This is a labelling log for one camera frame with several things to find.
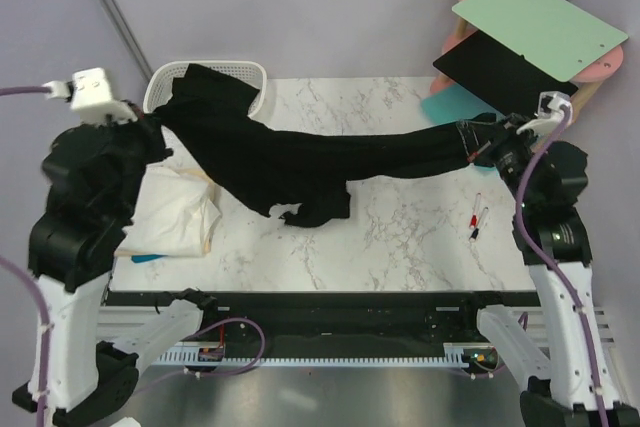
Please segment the black t shirt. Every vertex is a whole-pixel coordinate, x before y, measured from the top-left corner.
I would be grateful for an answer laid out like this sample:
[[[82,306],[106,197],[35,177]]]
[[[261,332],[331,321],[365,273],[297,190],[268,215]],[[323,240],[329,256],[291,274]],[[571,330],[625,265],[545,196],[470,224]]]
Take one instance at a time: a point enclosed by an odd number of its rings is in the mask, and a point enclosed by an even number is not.
[[[350,216],[351,181],[377,176],[420,179],[468,166],[464,121],[394,135],[323,136],[273,130],[231,101],[175,92],[151,112],[198,165],[244,206],[269,216],[276,205],[297,206],[281,218],[316,228]]]

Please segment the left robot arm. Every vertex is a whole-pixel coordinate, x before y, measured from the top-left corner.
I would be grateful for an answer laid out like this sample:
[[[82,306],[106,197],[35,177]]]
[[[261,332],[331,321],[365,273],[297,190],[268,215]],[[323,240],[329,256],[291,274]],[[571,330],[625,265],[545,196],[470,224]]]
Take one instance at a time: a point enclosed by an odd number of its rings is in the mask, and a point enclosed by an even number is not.
[[[115,253],[132,223],[146,168],[169,155],[160,126],[124,101],[60,134],[43,160],[50,190],[21,273],[38,308],[38,360],[31,379],[12,395],[40,426],[89,426],[106,418],[175,344],[218,332],[216,300],[187,289],[118,338],[97,335]]]

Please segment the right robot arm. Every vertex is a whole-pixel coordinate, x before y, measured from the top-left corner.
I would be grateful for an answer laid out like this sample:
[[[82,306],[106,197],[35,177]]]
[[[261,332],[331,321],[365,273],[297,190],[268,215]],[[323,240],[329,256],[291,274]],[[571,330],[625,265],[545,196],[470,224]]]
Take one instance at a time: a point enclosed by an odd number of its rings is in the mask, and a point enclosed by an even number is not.
[[[592,295],[593,260],[576,208],[588,184],[587,155],[559,140],[554,122],[539,150],[539,135],[518,117],[492,124],[471,155],[493,165],[513,194],[513,237],[534,282],[547,347],[541,349],[503,305],[472,306],[458,315],[467,339],[484,337],[520,390],[527,426],[636,426],[610,373]]]

